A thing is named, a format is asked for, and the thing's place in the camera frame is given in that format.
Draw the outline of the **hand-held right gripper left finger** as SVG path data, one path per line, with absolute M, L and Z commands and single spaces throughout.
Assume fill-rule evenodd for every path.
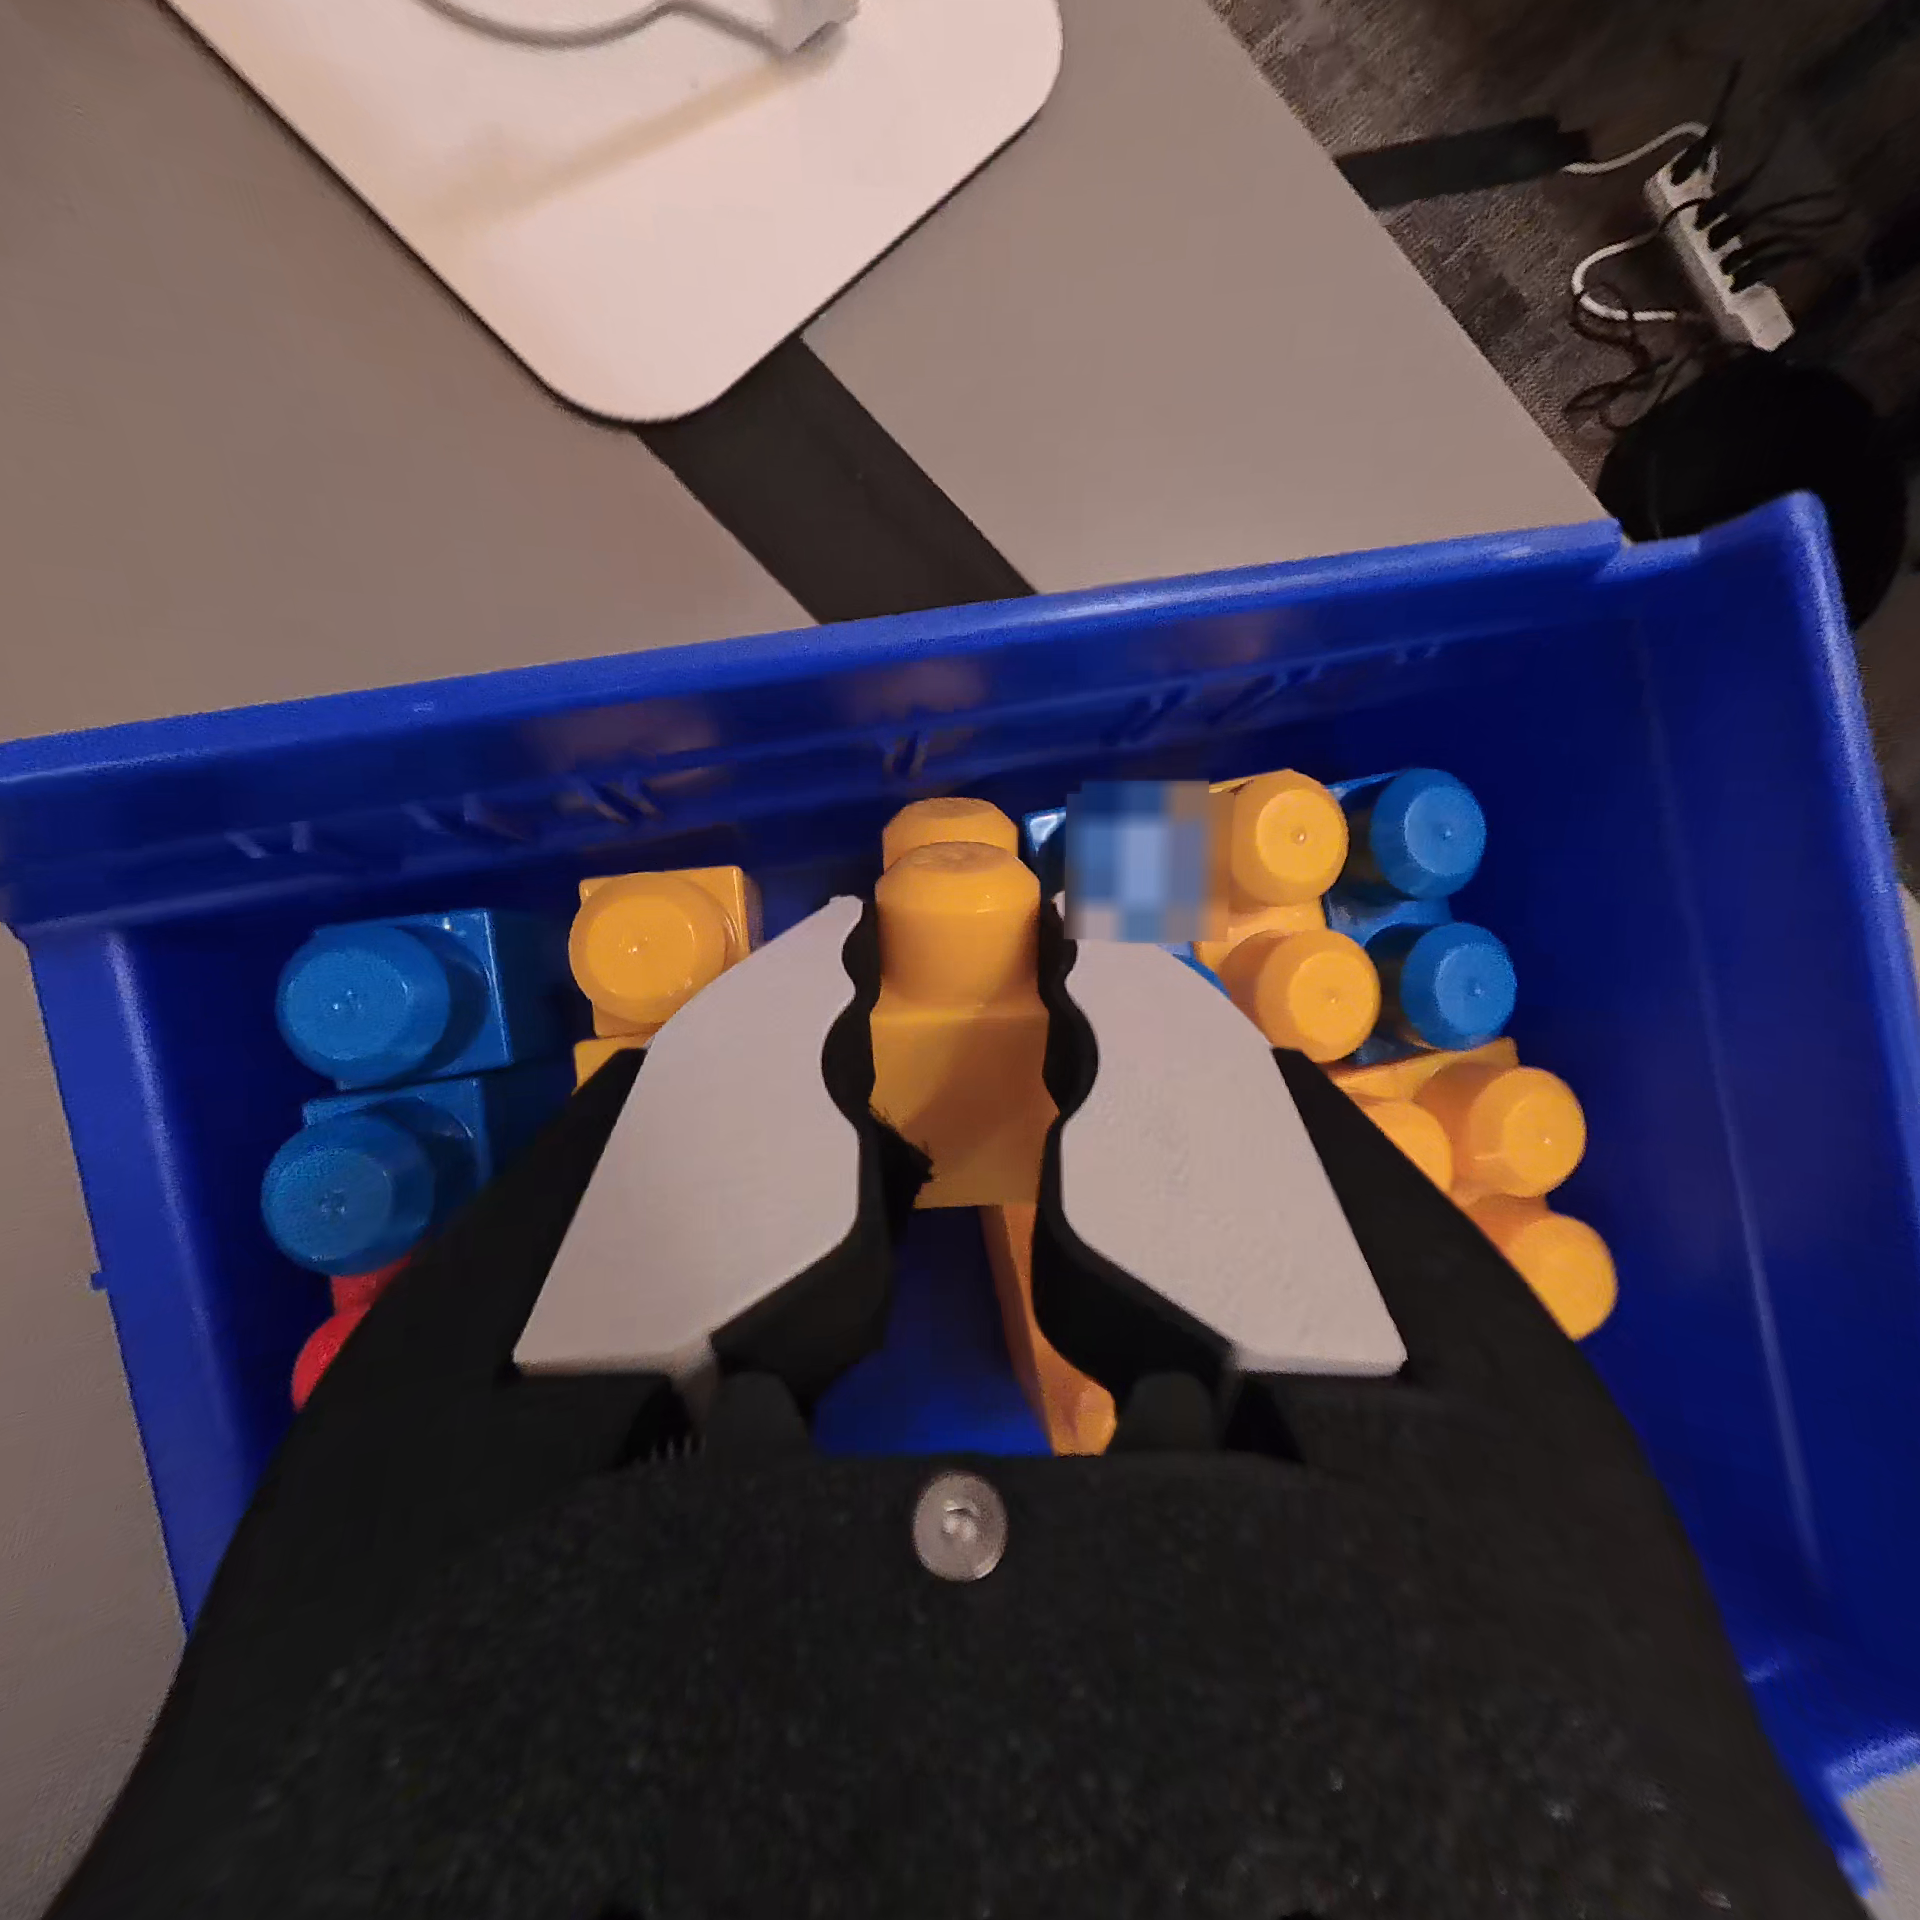
M 802 1413 L 897 1289 L 901 1141 L 875 1117 L 878 935 L 826 899 L 644 1051 L 517 1339 L 542 1382 L 662 1377 L 702 1407 L 762 1375 Z

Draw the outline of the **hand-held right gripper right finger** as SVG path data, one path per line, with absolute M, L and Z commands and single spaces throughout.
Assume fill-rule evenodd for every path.
M 1041 964 L 1037 1327 L 1115 1404 L 1143 1377 L 1395 1377 L 1407 1347 L 1277 1051 L 1149 944 Z

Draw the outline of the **blue plastic bin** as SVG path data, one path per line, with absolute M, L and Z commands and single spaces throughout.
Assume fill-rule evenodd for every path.
M 247 1195 L 297 935 L 741 857 L 772 927 L 889 804 L 1437 762 L 1518 1038 L 1595 1127 L 1576 1347 L 1288 1067 L 1403 1384 L 1079 1470 L 956 1258 L 810 1454 L 505 1384 L 610 1093 L 374 1307 Z M 1814 504 L 1218 570 L 2 743 L 29 951 L 181 1605 L 62 1918 L 1865 1918 L 1916 1764 L 1916 982 Z

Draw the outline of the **blue mega block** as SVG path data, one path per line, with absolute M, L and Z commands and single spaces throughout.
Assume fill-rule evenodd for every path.
M 281 971 L 289 1051 L 328 1082 L 260 1180 L 281 1254 L 328 1278 L 396 1264 L 511 1152 L 524 1088 L 496 918 L 320 927 Z
M 1452 899 L 1475 879 L 1485 820 L 1475 793 L 1447 771 L 1407 768 L 1333 783 L 1349 857 L 1326 896 L 1326 924 L 1361 948 L 1378 974 L 1380 1013 L 1352 1064 L 1420 1051 L 1466 1051 L 1504 1034 L 1518 971 Z

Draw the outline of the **red mega block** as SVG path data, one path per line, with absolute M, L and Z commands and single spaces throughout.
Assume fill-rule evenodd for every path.
M 328 1320 L 306 1336 L 299 1355 L 291 1371 L 291 1407 L 299 1411 L 309 1404 L 323 1375 L 336 1365 L 346 1343 L 359 1327 L 369 1320 L 372 1307 L 390 1293 L 390 1287 L 405 1273 L 409 1258 L 359 1271 L 359 1273 L 336 1273 L 328 1278 Z

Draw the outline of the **black round object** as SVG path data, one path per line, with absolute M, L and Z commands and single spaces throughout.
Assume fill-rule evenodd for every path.
M 1814 495 L 1855 628 L 1889 600 L 1906 553 L 1906 463 L 1892 422 L 1838 372 L 1779 354 L 1738 357 L 1623 427 L 1595 492 L 1637 541 Z

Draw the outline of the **white power strip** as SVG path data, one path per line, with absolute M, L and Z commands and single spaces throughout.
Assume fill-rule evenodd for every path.
M 1735 350 L 1776 354 L 1796 337 L 1774 273 L 1779 244 L 1759 237 L 1764 212 L 1742 212 L 1719 183 L 1719 151 L 1700 140 L 1661 160 L 1644 183 L 1657 248 L 1677 267 L 1693 306 Z

